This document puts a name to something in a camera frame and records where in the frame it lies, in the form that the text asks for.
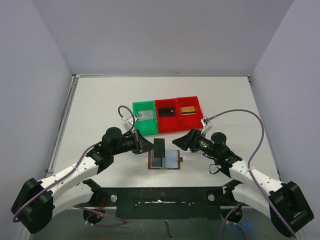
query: bolt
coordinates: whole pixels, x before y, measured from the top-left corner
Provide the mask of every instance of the bolt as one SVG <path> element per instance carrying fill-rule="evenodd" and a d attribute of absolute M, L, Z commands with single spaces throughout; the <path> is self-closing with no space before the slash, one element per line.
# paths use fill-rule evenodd
<path fill-rule="evenodd" d="M 118 200 L 117 195 L 111 195 L 110 200 L 111 202 L 115 203 Z"/>
<path fill-rule="evenodd" d="M 213 202 L 215 200 L 215 195 L 209 194 L 208 195 L 208 199 L 209 199 L 210 202 Z"/>

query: gray floor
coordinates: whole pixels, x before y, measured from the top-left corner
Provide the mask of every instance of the gray floor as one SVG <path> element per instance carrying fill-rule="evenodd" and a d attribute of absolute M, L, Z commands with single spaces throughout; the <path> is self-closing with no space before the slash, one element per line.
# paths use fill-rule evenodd
<path fill-rule="evenodd" d="M 164 220 L 130 220 L 128 224 L 111 227 L 85 226 L 83 212 L 78 209 L 66 210 L 55 216 L 50 224 L 31 240 L 169 240 Z M 104 219 L 101 224 L 113 223 Z M 168 220 L 170 233 L 174 240 L 218 240 L 221 221 L 193 218 Z M 272 225 L 269 218 L 254 209 L 244 209 L 240 224 L 250 240 L 288 240 Z M 225 226 L 223 239 L 245 240 L 242 231 L 233 225 Z"/>

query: cable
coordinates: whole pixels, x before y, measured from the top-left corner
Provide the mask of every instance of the cable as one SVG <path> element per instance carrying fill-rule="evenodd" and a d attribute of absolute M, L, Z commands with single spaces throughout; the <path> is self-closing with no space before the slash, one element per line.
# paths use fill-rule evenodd
<path fill-rule="evenodd" d="M 125 106 L 125 105 L 120 105 L 120 106 L 118 107 L 118 114 L 120 115 L 121 118 L 124 117 L 124 116 L 121 114 L 121 112 L 120 112 L 120 109 L 122 109 L 122 108 L 127 109 L 127 110 L 129 111 L 129 113 L 131 114 L 132 119 L 133 119 L 133 123 L 132 123 L 131 128 L 130 128 L 127 132 L 125 132 L 125 133 L 123 134 L 123 135 L 126 135 L 127 133 L 130 133 L 130 132 L 134 129 L 135 124 L 136 124 L 136 118 L 135 118 L 135 115 L 134 115 L 134 113 L 131 111 L 130 108 L 128 108 L 128 107 Z"/>
<path fill-rule="evenodd" d="M 242 205 L 243 205 L 243 203 L 239 203 L 237 206 L 235 206 L 234 208 L 232 208 L 231 211 L 230 211 L 230 212 L 225 216 L 225 218 L 223 219 L 222 224 L 221 224 L 220 229 L 219 229 L 219 240 L 222 240 L 222 229 L 223 229 L 224 224 L 228 221 L 227 219 L 230 217 L 230 215 L 231 215 L 237 208 L 240 208 Z M 244 235 L 245 235 L 245 239 L 246 239 L 246 240 L 249 240 L 248 235 L 247 235 L 245 229 L 244 229 L 240 224 L 235 223 L 235 222 L 233 222 L 233 221 L 229 221 L 229 223 L 232 223 L 232 224 L 236 225 L 237 227 L 239 227 L 239 228 L 243 231 L 243 233 L 244 233 Z"/>
<path fill-rule="evenodd" d="M 292 230 L 292 228 L 289 226 L 289 224 L 286 222 L 286 220 L 281 216 L 280 212 L 276 209 L 276 207 L 275 207 L 275 206 L 273 205 L 273 203 L 270 201 L 268 194 L 267 194 L 266 191 L 260 186 L 260 184 L 258 183 L 258 181 L 256 180 L 254 174 L 253 174 L 252 171 L 251 171 L 251 166 L 250 166 L 251 161 L 252 161 L 252 159 L 254 158 L 254 156 L 256 155 L 256 153 L 257 153 L 257 151 L 259 150 L 259 148 L 261 147 L 261 144 L 262 144 L 262 142 L 263 142 L 263 140 L 264 140 L 264 137 L 265 137 L 265 128 L 264 128 L 264 124 L 263 124 L 261 118 L 260 118 L 257 114 L 255 114 L 253 111 L 250 111 L 250 110 L 246 110 L 246 109 L 232 109 L 232 110 L 228 110 L 228 111 L 221 112 L 221 113 L 219 113 L 219 114 L 217 114 L 217 115 L 214 115 L 214 116 L 212 116 L 212 117 L 209 117 L 208 119 L 209 119 L 209 121 L 210 121 L 210 120 L 215 119 L 215 118 L 217 118 L 217 117 L 219 117 L 219 116 L 221 116 L 221 115 L 223 115 L 223 114 L 227 114 L 227 113 L 231 113 L 231 112 L 246 112 L 246 113 L 249 113 L 249 114 L 254 115 L 254 116 L 258 119 L 258 121 L 259 121 L 259 123 L 260 123 L 260 125 L 261 125 L 261 129 L 262 129 L 261 139 L 260 139 L 260 141 L 259 141 L 259 144 L 258 144 L 257 147 L 255 148 L 255 150 L 253 151 L 252 155 L 249 157 L 249 160 L 248 160 L 248 163 L 247 163 L 247 168 L 248 168 L 248 170 L 249 170 L 249 173 L 250 173 L 250 175 L 251 175 L 254 183 L 256 184 L 256 186 L 258 187 L 258 189 L 260 190 L 260 192 L 262 193 L 262 195 L 264 196 L 264 198 L 266 199 L 266 201 L 268 202 L 268 204 L 270 205 L 270 207 L 273 209 L 273 211 L 274 211 L 275 214 L 278 216 L 278 218 L 281 220 L 281 222 L 283 222 L 283 224 L 284 224 L 284 225 L 286 226 L 286 228 L 289 230 L 289 232 L 291 233 L 291 235 L 296 239 L 297 237 L 296 237 L 295 232 Z"/>
<path fill-rule="evenodd" d="M 106 214 L 106 213 L 103 213 L 103 212 L 98 212 L 98 211 L 95 211 L 93 209 L 89 209 L 89 208 L 85 208 L 83 206 L 74 206 L 74 208 L 76 209 L 82 209 L 82 210 L 85 210 L 85 211 L 88 211 L 88 212 L 91 212 L 93 213 L 92 215 L 89 215 L 85 220 L 88 221 L 88 219 L 94 215 L 103 215 L 107 218 L 110 218 L 110 219 L 114 219 L 114 220 L 117 220 L 117 221 L 120 221 L 121 223 L 115 223 L 115 224 L 108 224 L 108 225 L 103 225 L 103 224 L 92 224 L 92 226 L 94 227 L 100 227 L 100 228 L 109 228 L 109 227 L 117 227 L 117 226 L 121 226 L 121 225 L 124 225 L 124 224 L 127 224 L 128 221 L 126 220 L 123 220 L 121 218 L 118 218 L 118 217 L 115 217 L 115 216 L 112 216 L 112 215 L 109 215 L 109 214 Z"/>
<path fill-rule="evenodd" d="M 60 182 L 62 182 L 63 180 L 65 180 L 66 178 L 68 178 L 71 174 L 73 174 L 76 169 L 79 167 L 79 165 L 81 164 L 83 158 L 85 157 L 86 153 L 92 149 L 94 146 L 96 146 L 98 143 L 91 145 L 90 147 L 88 147 L 81 155 L 81 157 L 79 158 L 79 160 L 77 161 L 75 167 L 65 176 L 63 176 L 62 178 L 60 178 L 59 180 L 55 181 L 54 183 L 50 184 L 49 186 L 47 186 L 45 189 L 41 190 L 38 194 L 36 194 L 35 196 L 33 196 L 29 201 L 27 201 L 24 205 L 22 205 L 22 207 L 20 207 L 18 209 L 18 211 L 16 211 L 16 213 L 13 216 L 12 221 L 14 223 L 18 223 L 20 222 L 20 220 L 18 219 L 18 215 L 21 213 L 21 211 L 28 206 L 31 202 L 33 202 L 35 199 L 37 199 L 38 197 L 40 197 L 43 193 L 45 193 L 48 189 L 54 187 L 55 185 L 59 184 Z"/>

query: gray wall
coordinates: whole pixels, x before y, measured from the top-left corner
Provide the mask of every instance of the gray wall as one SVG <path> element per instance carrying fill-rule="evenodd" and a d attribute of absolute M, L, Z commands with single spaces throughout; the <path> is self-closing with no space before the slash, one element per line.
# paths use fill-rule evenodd
<path fill-rule="evenodd" d="M 293 0 L 34 0 L 72 73 L 251 74 Z"/>
<path fill-rule="evenodd" d="M 295 0 L 252 75 L 252 89 L 284 181 L 302 188 L 320 236 L 320 1 Z"/>
<path fill-rule="evenodd" d="M 0 239 L 17 240 L 11 206 L 23 183 L 42 178 L 71 73 L 31 0 L 0 0 Z"/>

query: tabletop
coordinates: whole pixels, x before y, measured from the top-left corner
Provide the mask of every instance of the tabletop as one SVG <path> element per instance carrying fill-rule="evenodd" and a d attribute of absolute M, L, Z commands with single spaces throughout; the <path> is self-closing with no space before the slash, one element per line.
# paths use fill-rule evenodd
<path fill-rule="evenodd" d="M 133 102 L 197 96 L 205 117 L 231 109 L 247 109 L 258 113 L 246 77 L 96 77 L 79 78 L 61 140 L 54 173 L 78 161 L 82 152 L 101 140 L 106 130 L 118 127 L 125 131 L 118 115 L 118 106 L 132 109 Z M 129 116 L 125 109 L 121 111 Z M 244 161 L 255 150 L 261 137 L 257 119 L 245 112 L 232 112 L 211 121 L 214 132 L 227 136 L 228 147 Z M 176 150 L 172 140 L 187 132 L 146 136 L 164 138 L 166 150 Z M 230 181 L 223 173 L 212 175 L 212 160 L 201 152 L 180 151 L 181 168 L 148 169 L 148 154 L 132 152 L 116 155 L 114 163 L 91 177 L 101 187 L 220 187 Z M 279 179 L 276 164 L 268 143 L 262 146 L 251 163 L 264 174 Z"/>

